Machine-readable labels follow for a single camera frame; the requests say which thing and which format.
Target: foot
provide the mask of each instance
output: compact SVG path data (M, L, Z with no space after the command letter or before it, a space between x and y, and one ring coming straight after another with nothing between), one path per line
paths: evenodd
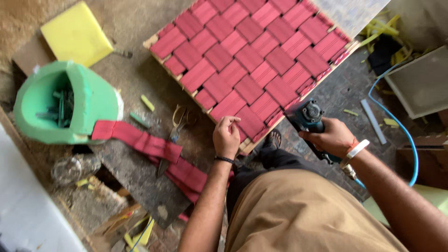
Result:
M264 147L269 147L273 145L276 149L280 148L281 145L281 134L278 129L273 129L268 135Z

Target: hand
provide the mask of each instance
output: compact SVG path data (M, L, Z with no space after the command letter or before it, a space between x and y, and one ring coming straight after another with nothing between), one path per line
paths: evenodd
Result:
M345 157L348 151L358 143L345 123L338 119L322 117L322 123L325 126L325 132L300 131L299 136L312 142L318 151L326 151L340 158Z
M213 132L213 143L217 156L234 159L240 146L240 132L235 126L241 121L238 117L225 116L216 125Z

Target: black pants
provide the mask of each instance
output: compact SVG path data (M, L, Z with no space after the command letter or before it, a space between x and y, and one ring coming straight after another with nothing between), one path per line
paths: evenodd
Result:
M265 170L253 171L243 166L235 171L235 178L227 190L227 218L229 222L233 208L241 192L243 192L244 188L250 182L263 173L280 169L303 169L319 174L324 178L326 177L315 167L315 164L285 150L276 149L274 145L263 148L260 151L259 157Z

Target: white wristband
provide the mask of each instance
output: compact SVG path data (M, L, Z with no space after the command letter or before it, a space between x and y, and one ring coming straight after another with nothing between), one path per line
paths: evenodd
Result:
M349 160L352 159L356 154L358 154L361 150L363 150L367 145L369 145L370 142L367 139L364 139L361 141L353 150L351 150L343 159L342 162L339 164L339 167L343 169L348 163Z
M364 139L363 141L361 141L355 148L353 148L353 150L351 150L348 154L347 157L349 159L352 159L354 156L356 156L356 154L358 154L361 150L363 150L367 145L369 145L370 142L367 139Z

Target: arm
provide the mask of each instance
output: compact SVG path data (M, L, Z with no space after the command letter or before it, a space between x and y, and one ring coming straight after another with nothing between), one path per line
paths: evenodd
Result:
M343 122L322 118L325 132L299 132L319 150L344 157L355 138ZM448 217L409 187L367 150L350 162L375 199L394 234L412 252L448 251Z
M213 142L216 154L234 159L240 144L240 134L233 125L237 117L224 117L216 125ZM224 199L228 174L232 164L215 161L207 177L193 214L182 233L179 252L217 251L224 214Z

